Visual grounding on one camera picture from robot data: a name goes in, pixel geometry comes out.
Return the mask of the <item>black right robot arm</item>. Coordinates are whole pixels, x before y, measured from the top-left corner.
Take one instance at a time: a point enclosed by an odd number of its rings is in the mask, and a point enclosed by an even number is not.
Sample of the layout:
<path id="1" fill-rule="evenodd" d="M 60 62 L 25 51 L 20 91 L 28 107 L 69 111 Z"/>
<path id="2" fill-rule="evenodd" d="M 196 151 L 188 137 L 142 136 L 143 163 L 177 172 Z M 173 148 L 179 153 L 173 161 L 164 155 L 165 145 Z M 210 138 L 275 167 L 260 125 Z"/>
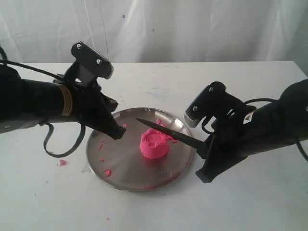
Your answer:
<path id="1" fill-rule="evenodd" d="M 196 172 L 203 183 L 227 171 L 248 156 L 296 144 L 308 138 L 308 81 L 284 90 L 278 100 L 256 110 L 244 105 L 233 115 L 213 122 L 206 141 L 205 159 Z"/>

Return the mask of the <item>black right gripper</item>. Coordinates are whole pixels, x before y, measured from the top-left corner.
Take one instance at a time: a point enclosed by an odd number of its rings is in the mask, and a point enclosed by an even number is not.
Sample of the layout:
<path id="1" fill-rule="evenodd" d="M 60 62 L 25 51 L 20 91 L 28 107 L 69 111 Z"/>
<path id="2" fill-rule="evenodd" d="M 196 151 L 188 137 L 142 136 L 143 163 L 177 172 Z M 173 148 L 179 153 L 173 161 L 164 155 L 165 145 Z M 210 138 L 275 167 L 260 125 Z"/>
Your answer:
<path id="1" fill-rule="evenodd" d="M 207 150 L 202 153 L 204 165 L 195 172 L 203 183 L 211 183 L 215 177 L 247 158 L 236 154 L 234 145 L 227 140 L 226 123 L 215 120 L 211 127 L 214 132 L 205 140 Z"/>

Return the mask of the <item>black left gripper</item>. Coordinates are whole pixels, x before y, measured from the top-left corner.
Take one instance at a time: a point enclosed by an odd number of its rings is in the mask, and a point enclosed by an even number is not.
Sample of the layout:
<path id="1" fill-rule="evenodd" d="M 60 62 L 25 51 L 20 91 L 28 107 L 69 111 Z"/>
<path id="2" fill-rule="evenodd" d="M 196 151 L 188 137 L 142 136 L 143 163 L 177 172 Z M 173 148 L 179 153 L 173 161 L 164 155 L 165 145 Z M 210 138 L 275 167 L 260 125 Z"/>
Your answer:
<path id="1" fill-rule="evenodd" d="M 112 116 L 118 106 L 116 100 L 104 95 L 97 84 L 87 88 L 71 85 L 69 89 L 73 99 L 70 122 L 83 124 L 114 140 L 123 137 L 126 129 L 118 125 Z"/>

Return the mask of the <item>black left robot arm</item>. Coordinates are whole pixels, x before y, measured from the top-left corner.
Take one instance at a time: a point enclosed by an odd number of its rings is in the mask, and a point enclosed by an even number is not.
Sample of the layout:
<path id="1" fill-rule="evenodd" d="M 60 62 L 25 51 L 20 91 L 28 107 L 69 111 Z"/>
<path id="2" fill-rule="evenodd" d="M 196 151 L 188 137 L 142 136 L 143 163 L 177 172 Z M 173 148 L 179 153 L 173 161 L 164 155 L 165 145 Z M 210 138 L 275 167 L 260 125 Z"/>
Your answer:
<path id="1" fill-rule="evenodd" d="M 78 122 L 117 140 L 125 128 L 112 116 L 117 102 L 101 92 L 96 76 L 73 63 L 55 82 L 22 79 L 12 67 L 0 67 L 0 131 L 38 124 Z"/>

